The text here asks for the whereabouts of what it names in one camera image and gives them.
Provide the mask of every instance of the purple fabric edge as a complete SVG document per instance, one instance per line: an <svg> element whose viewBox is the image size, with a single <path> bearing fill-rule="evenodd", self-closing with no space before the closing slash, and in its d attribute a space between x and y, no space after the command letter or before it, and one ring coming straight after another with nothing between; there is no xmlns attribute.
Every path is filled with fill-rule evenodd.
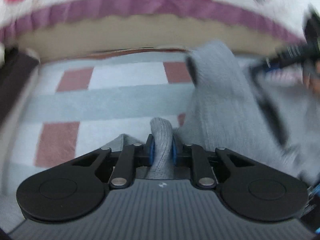
<svg viewBox="0 0 320 240"><path fill-rule="evenodd" d="M212 0L72 0L33 11L0 29L0 41L57 23L98 19L109 15L175 14L243 25L286 42L302 42L273 20L246 9Z"/></svg>

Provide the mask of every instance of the white logo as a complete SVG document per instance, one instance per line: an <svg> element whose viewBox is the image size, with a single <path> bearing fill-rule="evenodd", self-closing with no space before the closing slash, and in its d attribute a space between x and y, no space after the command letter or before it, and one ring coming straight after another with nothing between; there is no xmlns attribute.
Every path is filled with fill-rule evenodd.
<svg viewBox="0 0 320 240"><path fill-rule="evenodd" d="M166 186L167 186L167 184L166 184L165 182L159 183L159 187L161 187L161 188L164 188L164 187L166 187Z"/></svg>

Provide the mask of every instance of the silver rivet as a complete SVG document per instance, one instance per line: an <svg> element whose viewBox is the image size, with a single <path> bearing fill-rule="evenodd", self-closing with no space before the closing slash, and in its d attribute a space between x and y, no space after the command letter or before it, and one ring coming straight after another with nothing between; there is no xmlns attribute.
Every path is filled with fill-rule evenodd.
<svg viewBox="0 0 320 240"><path fill-rule="evenodd" d="M127 183L127 180L125 178L114 178L111 183L114 186L123 186Z"/></svg>
<svg viewBox="0 0 320 240"><path fill-rule="evenodd" d="M102 147L101 147L101 150L107 151L107 150L110 150L110 148L109 148L109 147L102 146Z"/></svg>
<svg viewBox="0 0 320 240"><path fill-rule="evenodd" d="M202 186L212 186L213 184L215 184L215 181L214 179L212 178L201 178L199 179L199 183L202 185Z"/></svg>

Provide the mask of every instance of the light blue stripe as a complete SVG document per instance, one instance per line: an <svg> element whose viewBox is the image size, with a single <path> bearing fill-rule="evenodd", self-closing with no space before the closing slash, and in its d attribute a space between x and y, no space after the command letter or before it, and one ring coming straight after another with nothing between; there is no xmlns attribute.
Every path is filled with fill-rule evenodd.
<svg viewBox="0 0 320 240"><path fill-rule="evenodd" d="M79 69L83 67L132 64L141 62L181 62L185 61L185 58L186 53L183 52L141 52L106 59L62 60L58 62L44 64L41 68L41 71L52 71L52 68L54 68L55 70L65 71L70 69Z"/></svg>
<svg viewBox="0 0 320 240"><path fill-rule="evenodd" d="M192 83L60 92L30 99L23 122L71 122L178 115L187 109Z"/></svg>

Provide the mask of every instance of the beige surface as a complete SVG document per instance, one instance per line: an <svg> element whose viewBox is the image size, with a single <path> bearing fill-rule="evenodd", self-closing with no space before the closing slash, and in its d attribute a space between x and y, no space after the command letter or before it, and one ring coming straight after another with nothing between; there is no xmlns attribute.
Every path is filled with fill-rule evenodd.
<svg viewBox="0 0 320 240"><path fill-rule="evenodd" d="M14 143L16 128L19 117L26 105L28 96L31 94L33 88L38 80L38 67L36 67L30 74L30 78L22 90L20 97L15 103L14 107L9 112L4 123L0 127L0 193L2 190L2 177L4 172L4 162L8 158L8 153Z"/></svg>
<svg viewBox="0 0 320 240"><path fill-rule="evenodd" d="M220 39L237 52L262 55L281 47L282 41L242 26L174 15L109 16L26 33L17 39L33 48L43 61L86 55L95 51L159 46L193 47Z"/></svg>

